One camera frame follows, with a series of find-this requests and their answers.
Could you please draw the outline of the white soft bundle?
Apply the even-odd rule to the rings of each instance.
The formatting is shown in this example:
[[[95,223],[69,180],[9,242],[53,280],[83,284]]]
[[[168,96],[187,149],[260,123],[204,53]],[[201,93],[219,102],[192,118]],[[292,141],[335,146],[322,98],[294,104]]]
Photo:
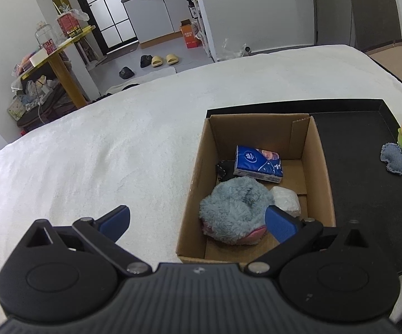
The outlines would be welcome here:
[[[290,216],[300,216],[301,207],[295,191],[280,186],[274,186],[271,188],[270,192],[273,196],[275,206],[285,211]]]

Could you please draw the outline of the grey fluffy plush toy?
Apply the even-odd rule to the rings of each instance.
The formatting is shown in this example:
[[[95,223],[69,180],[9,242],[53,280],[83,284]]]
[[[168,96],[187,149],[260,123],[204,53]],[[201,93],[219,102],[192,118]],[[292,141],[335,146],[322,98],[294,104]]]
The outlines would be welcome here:
[[[255,245],[266,234],[265,212],[274,204],[270,191],[242,176],[220,183],[199,204],[203,234],[228,245]]]

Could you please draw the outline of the blue tissue packet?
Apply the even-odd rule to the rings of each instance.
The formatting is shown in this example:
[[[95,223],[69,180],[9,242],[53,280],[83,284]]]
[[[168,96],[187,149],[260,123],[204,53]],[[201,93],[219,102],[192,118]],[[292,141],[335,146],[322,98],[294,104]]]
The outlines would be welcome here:
[[[246,146],[236,147],[233,173],[276,184],[284,176],[282,160],[277,152]]]

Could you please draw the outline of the black dotted fabric item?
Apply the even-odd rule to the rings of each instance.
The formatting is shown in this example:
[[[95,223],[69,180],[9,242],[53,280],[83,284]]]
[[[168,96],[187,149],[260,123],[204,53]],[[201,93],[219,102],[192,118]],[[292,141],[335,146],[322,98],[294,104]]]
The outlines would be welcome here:
[[[219,183],[226,182],[233,178],[236,178],[234,174],[235,162],[231,160],[221,160],[215,166],[217,179]]]

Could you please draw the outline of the black shallow tray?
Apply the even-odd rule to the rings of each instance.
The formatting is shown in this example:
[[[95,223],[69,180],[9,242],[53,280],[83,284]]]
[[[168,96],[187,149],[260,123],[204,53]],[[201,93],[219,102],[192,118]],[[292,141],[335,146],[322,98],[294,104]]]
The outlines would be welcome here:
[[[383,144],[396,139],[399,122],[380,99],[292,100],[215,108],[207,116],[307,113],[315,119],[338,225],[357,219],[402,274],[402,175],[386,170]]]

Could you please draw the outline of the brown cardboard box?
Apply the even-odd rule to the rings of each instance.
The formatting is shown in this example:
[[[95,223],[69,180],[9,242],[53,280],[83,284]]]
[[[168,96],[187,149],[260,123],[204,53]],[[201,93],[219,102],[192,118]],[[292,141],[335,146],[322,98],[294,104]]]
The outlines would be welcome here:
[[[284,176],[280,185],[295,191],[301,216],[334,227],[336,219],[325,154],[314,118],[307,114],[212,115],[205,119],[186,201],[177,257],[184,263],[246,264],[277,246],[266,233],[255,245],[223,244],[202,233],[199,204],[218,184],[216,164],[233,160],[237,146],[280,155]]]

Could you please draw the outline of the yellow round side table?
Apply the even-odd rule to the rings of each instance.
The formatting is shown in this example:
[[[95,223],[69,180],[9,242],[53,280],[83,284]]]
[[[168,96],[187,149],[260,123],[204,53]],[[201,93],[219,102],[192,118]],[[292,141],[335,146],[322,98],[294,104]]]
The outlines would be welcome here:
[[[82,32],[79,35],[74,36],[73,38],[68,38],[63,43],[58,46],[56,51],[53,51],[48,56],[44,57],[36,66],[31,69],[23,72],[21,75],[17,77],[17,79],[25,80],[31,74],[33,74],[37,69],[42,67],[44,64],[48,63],[54,74],[58,78],[61,83],[63,89],[65,89],[69,98],[71,98],[73,104],[77,109],[80,109],[84,106],[88,105],[87,100],[82,95],[81,90],[78,88],[77,83],[74,82],[70,72],[66,68],[63,60],[61,59],[60,53],[64,51],[68,46],[77,43],[84,37],[86,37],[89,33],[91,33],[95,29],[95,26],[86,26],[83,28]]]

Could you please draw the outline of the black slipper near beige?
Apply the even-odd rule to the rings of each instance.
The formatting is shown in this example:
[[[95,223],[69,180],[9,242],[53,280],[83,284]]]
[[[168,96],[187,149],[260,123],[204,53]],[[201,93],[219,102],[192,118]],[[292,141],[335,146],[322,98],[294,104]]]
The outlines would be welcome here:
[[[152,64],[152,55],[142,55],[140,57],[141,69],[146,68]]]

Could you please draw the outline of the left beige slipper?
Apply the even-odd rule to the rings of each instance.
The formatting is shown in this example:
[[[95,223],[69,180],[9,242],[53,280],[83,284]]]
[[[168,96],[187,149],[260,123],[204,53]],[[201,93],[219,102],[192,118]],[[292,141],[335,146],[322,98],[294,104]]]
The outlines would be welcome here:
[[[163,59],[160,56],[154,56],[151,61],[153,68],[160,67],[163,64]]]

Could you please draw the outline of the right beige slipper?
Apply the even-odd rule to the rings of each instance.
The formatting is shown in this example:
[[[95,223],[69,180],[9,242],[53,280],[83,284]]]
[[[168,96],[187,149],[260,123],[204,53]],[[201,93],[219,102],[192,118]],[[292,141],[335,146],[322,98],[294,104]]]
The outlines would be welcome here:
[[[166,55],[166,63],[169,66],[173,66],[174,64],[177,64],[178,62],[179,62],[179,58],[175,54],[169,53]]]

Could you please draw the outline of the clear glass jar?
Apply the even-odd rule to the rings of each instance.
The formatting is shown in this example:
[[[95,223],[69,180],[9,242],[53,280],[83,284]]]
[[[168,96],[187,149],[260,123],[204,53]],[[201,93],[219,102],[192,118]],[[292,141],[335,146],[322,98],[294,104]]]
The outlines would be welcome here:
[[[41,21],[37,24],[35,37],[40,47],[45,49],[47,55],[50,55],[57,50],[57,38],[55,35],[55,31],[46,22]]]

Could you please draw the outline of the red box on table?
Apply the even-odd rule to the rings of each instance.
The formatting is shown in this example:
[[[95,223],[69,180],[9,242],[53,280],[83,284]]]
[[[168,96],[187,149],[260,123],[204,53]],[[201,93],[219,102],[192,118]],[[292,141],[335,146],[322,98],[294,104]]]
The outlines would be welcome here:
[[[58,15],[57,22],[67,38],[73,38],[82,33],[82,27],[72,12],[64,12]]]

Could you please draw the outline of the orange cardboard box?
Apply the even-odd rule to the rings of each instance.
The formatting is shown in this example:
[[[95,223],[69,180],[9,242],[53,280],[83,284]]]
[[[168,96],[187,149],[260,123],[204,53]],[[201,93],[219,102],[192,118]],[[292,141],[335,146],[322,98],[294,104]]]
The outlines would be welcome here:
[[[181,21],[180,31],[183,35],[184,42],[187,48],[198,48],[202,46],[202,41],[196,37],[198,28],[192,23],[190,19]]]

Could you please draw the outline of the white kitchen cabinet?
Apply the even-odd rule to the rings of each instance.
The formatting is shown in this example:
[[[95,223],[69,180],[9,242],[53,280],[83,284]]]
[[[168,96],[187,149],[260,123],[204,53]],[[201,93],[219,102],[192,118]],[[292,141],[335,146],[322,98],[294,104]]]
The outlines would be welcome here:
[[[141,48],[181,37],[181,22],[192,15],[186,0],[122,0]]]

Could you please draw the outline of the black framed glass door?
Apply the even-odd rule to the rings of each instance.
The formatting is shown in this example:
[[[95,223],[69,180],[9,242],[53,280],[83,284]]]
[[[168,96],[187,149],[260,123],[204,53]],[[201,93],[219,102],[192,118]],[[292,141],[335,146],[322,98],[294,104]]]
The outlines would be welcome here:
[[[77,0],[95,27],[93,35],[106,55],[137,42],[132,23],[122,0]]]

